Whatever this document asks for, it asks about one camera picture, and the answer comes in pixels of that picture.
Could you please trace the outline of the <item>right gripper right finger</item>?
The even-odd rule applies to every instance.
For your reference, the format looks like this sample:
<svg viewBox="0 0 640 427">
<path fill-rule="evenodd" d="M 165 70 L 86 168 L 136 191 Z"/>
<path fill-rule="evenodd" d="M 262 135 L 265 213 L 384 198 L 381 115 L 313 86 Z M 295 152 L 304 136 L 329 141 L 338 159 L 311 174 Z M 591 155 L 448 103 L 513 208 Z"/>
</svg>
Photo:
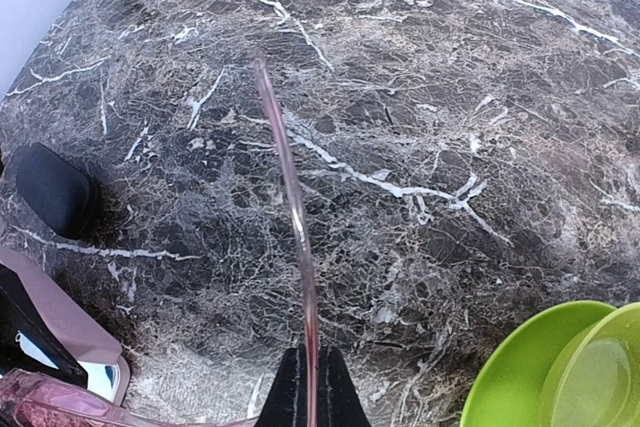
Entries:
<svg viewBox="0 0 640 427">
<path fill-rule="evenodd" d="M 317 425 L 370 427 L 341 351 L 321 348 L 318 374 Z"/>
</svg>

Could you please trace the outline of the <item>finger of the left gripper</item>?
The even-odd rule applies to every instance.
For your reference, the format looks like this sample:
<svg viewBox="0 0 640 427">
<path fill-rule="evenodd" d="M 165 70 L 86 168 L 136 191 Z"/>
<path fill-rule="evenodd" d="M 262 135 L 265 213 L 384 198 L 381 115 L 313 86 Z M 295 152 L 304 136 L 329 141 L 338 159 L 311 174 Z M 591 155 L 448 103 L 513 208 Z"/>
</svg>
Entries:
<svg viewBox="0 0 640 427">
<path fill-rule="evenodd" d="M 25 353 L 19 334 L 32 341 L 53 366 Z M 88 373 L 46 326 L 18 275 L 2 266 L 1 374 L 13 369 L 43 373 L 79 387 L 88 385 Z"/>
</svg>

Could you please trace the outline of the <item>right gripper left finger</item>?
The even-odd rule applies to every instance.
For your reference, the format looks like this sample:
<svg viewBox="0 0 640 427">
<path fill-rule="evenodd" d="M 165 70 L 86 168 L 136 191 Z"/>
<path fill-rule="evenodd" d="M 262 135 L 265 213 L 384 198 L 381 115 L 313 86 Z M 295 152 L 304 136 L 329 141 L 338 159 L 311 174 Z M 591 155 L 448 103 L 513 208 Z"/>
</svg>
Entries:
<svg viewBox="0 0 640 427">
<path fill-rule="evenodd" d="M 285 350 L 255 427 L 307 426 L 306 348 Z"/>
</svg>

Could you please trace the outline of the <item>pink glasses case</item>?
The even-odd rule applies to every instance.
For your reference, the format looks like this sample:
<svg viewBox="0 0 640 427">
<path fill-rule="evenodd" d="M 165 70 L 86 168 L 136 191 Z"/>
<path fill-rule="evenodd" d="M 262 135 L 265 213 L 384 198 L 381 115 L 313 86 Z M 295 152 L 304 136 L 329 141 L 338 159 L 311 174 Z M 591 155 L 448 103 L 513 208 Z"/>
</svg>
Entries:
<svg viewBox="0 0 640 427">
<path fill-rule="evenodd" d="M 122 346 L 75 301 L 61 289 L 44 270 L 27 257 L 3 247 L 1 267 L 15 272 L 22 282 L 46 326 L 80 364 L 92 362 L 116 365 L 120 370 L 120 385 L 116 400 L 121 405 L 130 381 L 130 369 L 122 356 Z M 53 363 L 22 334 L 18 335 L 22 350 L 29 356 Z"/>
</svg>

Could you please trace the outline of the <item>pink translucent sunglasses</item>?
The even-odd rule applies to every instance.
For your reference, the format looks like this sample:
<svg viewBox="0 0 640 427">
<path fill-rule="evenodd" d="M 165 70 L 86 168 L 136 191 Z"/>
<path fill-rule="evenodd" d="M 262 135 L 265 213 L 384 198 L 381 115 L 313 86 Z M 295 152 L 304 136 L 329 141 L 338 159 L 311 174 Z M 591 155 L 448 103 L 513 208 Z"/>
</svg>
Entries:
<svg viewBox="0 0 640 427">
<path fill-rule="evenodd" d="M 307 359 L 307 426 L 317 425 L 319 340 L 314 269 L 306 233 L 304 209 L 285 126 L 264 58 L 254 62 L 258 91 L 268 115 L 281 159 L 292 224 L 298 242 L 305 315 Z M 43 373 L 13 369 L 1 374 L 1 423 L 4 426 L 150 426 L 86 388 Z"/>
</svg>

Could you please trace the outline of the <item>black glasses case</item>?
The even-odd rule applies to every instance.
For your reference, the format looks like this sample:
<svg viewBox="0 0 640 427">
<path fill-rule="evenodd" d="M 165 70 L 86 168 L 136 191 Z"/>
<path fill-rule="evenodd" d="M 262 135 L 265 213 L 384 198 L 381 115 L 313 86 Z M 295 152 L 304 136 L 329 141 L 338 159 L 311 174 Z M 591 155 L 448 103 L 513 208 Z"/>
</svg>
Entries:
<svg viewBox="0 0 640 427">
<path fill-rule="evenodd" d="M 16 172 L 17 192 L 58 236 L 84 237 L 100 211 L 96 180 L 41 143 L 29 145 Z"/>
</svg>

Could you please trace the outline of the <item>light blue cloth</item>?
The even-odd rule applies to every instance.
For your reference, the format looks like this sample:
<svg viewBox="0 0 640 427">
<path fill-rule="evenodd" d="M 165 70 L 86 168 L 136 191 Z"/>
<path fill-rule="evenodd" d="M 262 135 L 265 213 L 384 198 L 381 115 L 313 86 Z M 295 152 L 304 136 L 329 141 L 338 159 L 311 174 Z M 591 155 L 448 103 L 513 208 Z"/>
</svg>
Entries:
<svg viewBox="0 0 640 427">
<path fill-rule="evenodd" d="M 120 385 L 120 370 L 116 365 L 104 365 L 92 362 L 81 362 L 87 372 L 87 389 L 111 402 L 117 397 Z"/>
</svg>

